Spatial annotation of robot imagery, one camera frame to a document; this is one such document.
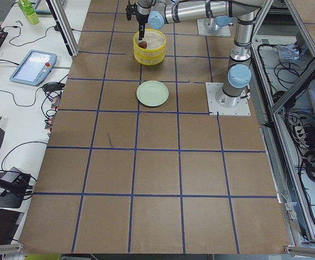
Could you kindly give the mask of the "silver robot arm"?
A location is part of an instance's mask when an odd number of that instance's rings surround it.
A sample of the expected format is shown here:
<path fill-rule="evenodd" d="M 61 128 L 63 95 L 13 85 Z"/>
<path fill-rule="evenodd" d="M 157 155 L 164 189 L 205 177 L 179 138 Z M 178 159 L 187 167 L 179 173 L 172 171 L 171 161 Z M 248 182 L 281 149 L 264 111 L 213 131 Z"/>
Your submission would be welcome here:
<path fill-rule="evenodd" d="M 219 105 L 235 107 L 241 93 L 249 84 L 251 45 L 257 16 L 267 1 L 137 1 L 126 6 L 127 20 L 136 17 L 139 39 L 145 36 L 145 27 L 160 30 L 165 24 L 196 20 L 202 22 L 200 35 L 227 36 L 229 24 L 235 23 L 234 46 L 229 53 L 227 80 L 217 91 Z"/>

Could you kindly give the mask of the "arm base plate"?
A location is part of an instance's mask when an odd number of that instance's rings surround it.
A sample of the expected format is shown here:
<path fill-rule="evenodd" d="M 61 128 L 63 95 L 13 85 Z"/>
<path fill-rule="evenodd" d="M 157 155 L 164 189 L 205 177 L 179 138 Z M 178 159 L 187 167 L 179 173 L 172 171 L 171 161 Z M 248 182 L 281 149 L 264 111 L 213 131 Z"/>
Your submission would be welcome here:
<path fill-rule="evenodd" d="M 229 25 L 231 22 L 220 21 L 215 18 L 204 18 L 197 20 L 198 34 L 201 36 L 230 37 Z"/>
<path fill-rule="evenodd" d="M 214 116 L 250 116 L 250 108 L 246 93 L 229 97 L 222 89 L 222 82 L 206 82 L 208 113 Z"/>

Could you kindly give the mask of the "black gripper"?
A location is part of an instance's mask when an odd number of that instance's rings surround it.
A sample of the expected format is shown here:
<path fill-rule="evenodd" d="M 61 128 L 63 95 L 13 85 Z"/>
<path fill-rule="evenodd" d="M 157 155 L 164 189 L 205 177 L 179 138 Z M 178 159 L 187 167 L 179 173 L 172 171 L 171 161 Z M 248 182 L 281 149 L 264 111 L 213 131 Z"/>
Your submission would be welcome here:
<path fill-rule="evenodd" d="M 145 36 L 145 25 L 148 22 L 150 13 L 150 0 L 128 1 L 126 6 L 126 18 L 132 20 L 132 16 L 136 16 L 139 23 L 139 41 L 142 41 Z"/>

